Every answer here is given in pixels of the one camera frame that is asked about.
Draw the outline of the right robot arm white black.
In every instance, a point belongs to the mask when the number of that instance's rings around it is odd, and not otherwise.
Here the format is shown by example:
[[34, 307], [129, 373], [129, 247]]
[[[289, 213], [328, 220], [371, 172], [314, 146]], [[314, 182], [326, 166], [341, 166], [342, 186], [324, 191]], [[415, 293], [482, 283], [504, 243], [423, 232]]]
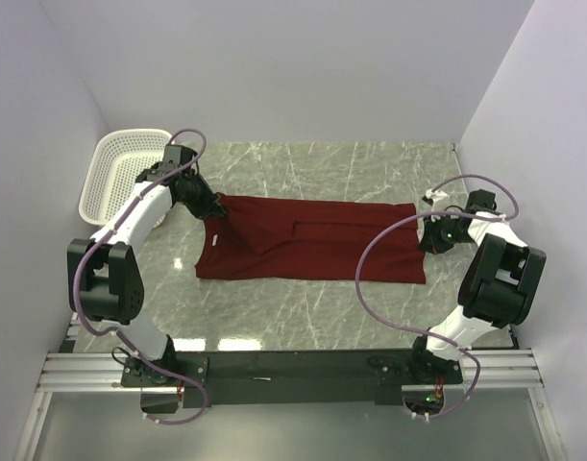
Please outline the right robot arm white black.
[[498, 222], [495, 194], [478, 189], [463, 211], [475, 217], [426, 217], [419, 249], [440, 255], [456, 243], [477, 245], [460, 284], [455, 309], [413, 343], [407, 371], [420, 383], [449, 376], [458, 366], [460, 349], [483, 335], [519, 325], [529, 314], [547, 255], [530, 247], [506, 221]]

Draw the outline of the dark red t shirt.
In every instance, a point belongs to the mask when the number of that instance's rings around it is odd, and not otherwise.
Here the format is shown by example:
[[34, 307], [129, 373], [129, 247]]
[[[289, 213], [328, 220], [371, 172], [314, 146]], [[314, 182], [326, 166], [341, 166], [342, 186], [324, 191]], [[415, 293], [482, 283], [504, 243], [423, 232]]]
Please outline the dark red t shirt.
[[200, 279], [426, 281], [413, 204], [220, 195], [224, 217], [204, 222]]

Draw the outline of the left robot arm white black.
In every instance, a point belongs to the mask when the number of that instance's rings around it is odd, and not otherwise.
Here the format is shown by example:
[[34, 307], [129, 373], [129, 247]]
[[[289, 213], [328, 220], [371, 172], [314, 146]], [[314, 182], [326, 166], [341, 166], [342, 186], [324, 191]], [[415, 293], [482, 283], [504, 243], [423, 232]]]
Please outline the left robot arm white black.
[[202, 153], [168, 143], [162, 160], [138, 175], [130, 197], [106, 225], [67, 247], [72, 310], [92, 335], [116, 335], [157, 386], [175, 379], [178, 363], [173, 340], [141, 313], [145, 293], [136, 256], [177, 203], [198, 220], [227, 215], [195, 167]]

